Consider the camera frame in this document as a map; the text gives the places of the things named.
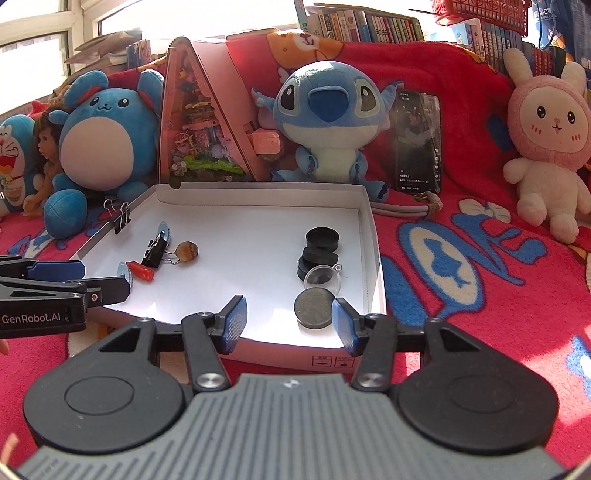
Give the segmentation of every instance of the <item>metal screw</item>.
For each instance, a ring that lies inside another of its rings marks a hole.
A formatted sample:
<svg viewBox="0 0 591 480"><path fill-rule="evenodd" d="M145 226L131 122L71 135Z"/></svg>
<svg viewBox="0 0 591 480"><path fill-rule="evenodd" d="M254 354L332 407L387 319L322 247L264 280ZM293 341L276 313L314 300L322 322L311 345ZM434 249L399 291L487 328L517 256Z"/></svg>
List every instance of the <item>metal screw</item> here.
<svg viewBox="0 0 591 480"><path fill-rule="evenodd" d="M386 384L386 378L382 374L361 374L357 379L359 385L365 388L380 388Z"/></svg>
<svg viewBox="0 0 591 480"><path fill-rule="evenodd" d="M224 384L224 382L224 377L215 373L202 374L197 377L197 385L208 390L219 388Z"/></svg>

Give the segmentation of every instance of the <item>doraemon plush toy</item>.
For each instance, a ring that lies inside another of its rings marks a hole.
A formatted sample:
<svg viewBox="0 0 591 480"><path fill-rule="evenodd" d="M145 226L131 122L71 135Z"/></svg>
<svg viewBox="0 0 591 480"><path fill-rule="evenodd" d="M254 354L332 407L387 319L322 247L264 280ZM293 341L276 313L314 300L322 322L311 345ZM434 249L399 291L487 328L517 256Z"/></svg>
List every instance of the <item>doraemon plush toy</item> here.
<svg viewBox="0 0 591 480"><path fill-rule="evenodd" d="M22 210L25 197L43 182L35 171L34 125L26 115L12 116L0 125L0 218Z"/></svg>

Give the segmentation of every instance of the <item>small bead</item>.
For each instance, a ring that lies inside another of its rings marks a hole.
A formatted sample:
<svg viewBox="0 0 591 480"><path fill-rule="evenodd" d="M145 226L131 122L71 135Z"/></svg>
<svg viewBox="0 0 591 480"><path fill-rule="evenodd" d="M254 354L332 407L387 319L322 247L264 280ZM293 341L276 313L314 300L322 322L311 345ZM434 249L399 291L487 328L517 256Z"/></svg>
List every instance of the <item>small bead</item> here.
<svg viewBox="0 0 591 480"><path fill-rule="evenodd" d="M125 264L134 277L138 277L146 281L152 281L154 279L154 270L151 268L148 268L145 265L137 262L125 262Z"/></svg>
<svg viewBox="0 0 591 480"><path fill-rule="evenodd" d="M193 242L179 243L178 247L174 251L174 254L181 262L190 262L191 260L195 260L198 253L199 249Z"/></svg>

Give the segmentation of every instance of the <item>white bunny plush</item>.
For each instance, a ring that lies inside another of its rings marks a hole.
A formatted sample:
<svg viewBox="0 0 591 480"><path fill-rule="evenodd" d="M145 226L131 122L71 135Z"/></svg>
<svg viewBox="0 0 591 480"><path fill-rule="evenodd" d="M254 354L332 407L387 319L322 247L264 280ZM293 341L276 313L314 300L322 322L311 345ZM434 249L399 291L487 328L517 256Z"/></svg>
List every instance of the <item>white bunny plush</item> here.
<svg viewBox="0 0 591 480"><path fill-rule="evenodd" d="M569 62L561 78L534 77L520 50L509 48L503 57L515 83L507 126L523 155L503 168L505 180L518 184L517 214L533 226L548 219L552 236L571 244L579 234L577 208L591 212L591 193L576 173L591 157L584 69Z"/></svg>

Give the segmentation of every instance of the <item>plush ear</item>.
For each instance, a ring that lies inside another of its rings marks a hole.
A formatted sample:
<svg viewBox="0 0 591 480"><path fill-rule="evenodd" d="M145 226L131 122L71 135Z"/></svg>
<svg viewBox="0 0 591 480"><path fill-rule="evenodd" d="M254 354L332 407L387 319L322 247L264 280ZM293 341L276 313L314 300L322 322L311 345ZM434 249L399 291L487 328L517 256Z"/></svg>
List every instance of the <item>plush ear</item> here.
<svg viewBox="0 0 591 480"><path fill-rule="evenodd" d="M146 105L160 118L164 77L156 70L144 70L139 76L138 93Z"/></svg>
<svg viewBox="0 0 591 480"><path fill-rule="evenodd" d="M509 77L511 77L515 86L519 86L527 82L530 78L533 78L530 63L521 50L508 48L503 54L503 61L505 62L505 68L509 73Z"/></svg>
<svg viewBox="0 0 591 480"><path fill-rule="evenodd" d="M69 108L76 108L81 103L87 101L96 92L105 90L109 87L109 79L100 70L92 70L79 76L68 88L64 95L63 103Z"/></svg>
<svg viewBox="0 0 591 480"><path fill-rule="evenodd" d="M273 107L275 106L275 99L268 97L267 95L263 95L256 89L251 90L252 98L255 101L257 107L265 107L269 109L271 112L273 111Z"/></svg>
<svg viewBox="0 0 591 480"><path fill-rule="evenodd" d="M54 110L49 114L49 121L54 125L63 125L69 116L70 114L64 110Z"/></svg>
<svg viewBox="0 0 591 480"><path fill-rule="evenodd" d="M584 94L587 88L587 76L584 68L575 61L568 62L560 76L565 82L571 84L577 92Z"/></svg>
<svg viewBox="0 0 591 480"><path fill-rule="evenodd" d="M392 105L394 104L394 100L396 100L396 91L399 88L400 89L404 88L404 82L391 83L382 92L382 98L384 99L384 104L386 106L387 112L392 108Z"/></svg>

